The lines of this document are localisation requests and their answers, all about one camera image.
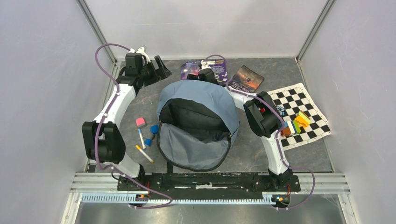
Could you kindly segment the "blue fabric backpack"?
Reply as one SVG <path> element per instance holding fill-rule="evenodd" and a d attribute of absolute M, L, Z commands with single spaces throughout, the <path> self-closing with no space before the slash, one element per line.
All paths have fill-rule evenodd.
<path fill-rule="evenodd" d="M 161 155 L 172 165 L 195 172 L 218 168 L 240 127 L 231 94 L 204 81 L 180 80 L 164 87 L 156 114 Z"/>

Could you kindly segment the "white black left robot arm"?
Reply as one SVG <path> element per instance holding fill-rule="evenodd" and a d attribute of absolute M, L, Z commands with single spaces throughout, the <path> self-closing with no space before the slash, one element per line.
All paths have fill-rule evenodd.
<path fill-rule="evenodd" d="M 127 155 L 119 125 L 142 87 L 171 74 L 160 56 L 151 59 L 142 49 L 128 52 L 120 74 L 117 77 L 110 76 L 114 89 L 104 108 L 93 121 L 86 121 L 82 125 L 87 158 L 96 161 L 99 169 L 110 168 L 129 178 L 128 183 L 135 190 L 143 189 L 147 178 L 143 175 L 143 166 Z"/>

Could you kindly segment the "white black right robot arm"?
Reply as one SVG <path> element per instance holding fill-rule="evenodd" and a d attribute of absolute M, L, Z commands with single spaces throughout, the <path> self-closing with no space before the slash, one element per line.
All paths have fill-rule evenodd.
<path fill-rule="evenodd" d="M 285 126 L 271 96 L 260 93 L 238 91 L 227 84 L 226 90 L 232 96 L 235 106 L 242 109 L 247 117 L 250 129 L 259 136 L 269 161 L 270 185 L 275 190 L 284 189 L 293 176 L 284 154 L 279 134 Z"/>

